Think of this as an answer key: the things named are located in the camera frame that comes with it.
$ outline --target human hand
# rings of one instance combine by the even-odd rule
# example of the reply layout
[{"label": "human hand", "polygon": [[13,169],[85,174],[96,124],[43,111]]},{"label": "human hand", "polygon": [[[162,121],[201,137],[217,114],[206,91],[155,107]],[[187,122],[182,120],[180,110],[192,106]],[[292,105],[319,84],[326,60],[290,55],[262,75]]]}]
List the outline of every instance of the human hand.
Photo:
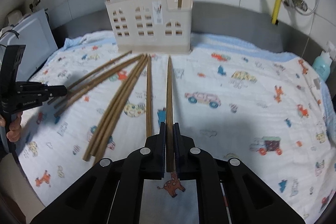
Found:
[{"label": "human hand", "polygon": [[[9,132],[7,133],[7,138],[10,142],[14,143],[19,140],[21,135],[21,116],[22,112],[17,114],[17,118],[11,122],[9,125]],[[6,125],[5,119],[0,116],[0,126],[4,127]]]}]

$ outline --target white bottle cap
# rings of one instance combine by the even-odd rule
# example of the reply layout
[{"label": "white bottle cap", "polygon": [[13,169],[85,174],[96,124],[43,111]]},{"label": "white bottle cap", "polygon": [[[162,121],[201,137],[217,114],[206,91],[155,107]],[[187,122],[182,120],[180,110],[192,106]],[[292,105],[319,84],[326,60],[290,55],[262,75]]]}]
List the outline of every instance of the white bottle cap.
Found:
[{"label": "white bottle cap", "polygon": [[330,58],[330,54],[328,52],[322,51],[321,57],[323,58],[325,64],[330,67],[333,60]]}]

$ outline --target blue animal print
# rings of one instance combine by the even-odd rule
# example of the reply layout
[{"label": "blue animal print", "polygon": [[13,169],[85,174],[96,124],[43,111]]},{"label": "blue animal print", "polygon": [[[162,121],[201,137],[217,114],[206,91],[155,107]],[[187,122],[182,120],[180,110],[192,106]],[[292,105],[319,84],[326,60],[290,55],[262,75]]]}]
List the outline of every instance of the blue animal print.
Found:
[{"label": "blue animal print", "polygon": [[283,193],[285,188],[286,188],[286,185],[287,185],[287,180],[282,180],[281,182],[278,183],[279,186],[280,186],[280,192]]},{"label": "blue animal print", "polygon": [[292,126],[292,122],[291,122],[290,119],[287,118],[287,119],[285,120],[285,122],[286,122],[286,124],[287,124],[288,127],[291,127],[291,126]]},{"label": "blue animal print", "polygon": [[26,137],[26,141],[25,143],[29,143],[29,139],[30,139],[30,132],[28,133],[27,137]]},{"label": "blue animal print", "polygon": [[61,117],[60,117],[60,116],[57,116],[57,117],[55,118],[55,124],[57,124],[57,123],[59,122],[60,119],[61,119]]},{"label": "blue animal print", "polygon": [[226,72],[224,71],[224,68],[223,68],[222,66],[219,66],[219,67],[218,67],[218,71],[217,71],[217,73],[218,73],[219,75],[226,76]]},{"label": "blue animal print", "polygon": [[158,116],[158,123],[160,126],[161,122],[165,122],[166,121],[166,108],[164,107],[163,109],[158,109],[157,110],[157,116]]}]

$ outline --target white appliance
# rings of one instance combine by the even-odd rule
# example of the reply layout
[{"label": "white appliance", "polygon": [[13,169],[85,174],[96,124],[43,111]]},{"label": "white appliance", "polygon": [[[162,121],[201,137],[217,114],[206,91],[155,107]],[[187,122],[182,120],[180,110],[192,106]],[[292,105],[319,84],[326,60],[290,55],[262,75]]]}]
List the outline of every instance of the white appliance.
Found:
[{"label": "white appliance", "polygon": [[[8,32],[0,40],[0,44],[26,45],[16,81],[27,81],[58,48],[43,9],[24,19],[13,30],[20,34],[19,39],[14,33]],[[5,48],[0,48],[0,60],[2,61]]]}]

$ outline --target pink car print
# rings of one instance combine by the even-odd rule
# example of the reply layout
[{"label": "pink car print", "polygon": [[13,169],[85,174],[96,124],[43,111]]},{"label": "pink car print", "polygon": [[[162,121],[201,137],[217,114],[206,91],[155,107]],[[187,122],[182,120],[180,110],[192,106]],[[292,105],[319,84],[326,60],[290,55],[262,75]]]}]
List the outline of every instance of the pink car print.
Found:
[{"label": "pink car print", "polygon": [[184,97],[188,98],[188,101],[191,104],[199,102],[202,104],[209,105],[211,108],[217,108],[221,105],[221,100],[218,98],[217,95],[214,94],[194,92],[194,93],[185,93]]}]

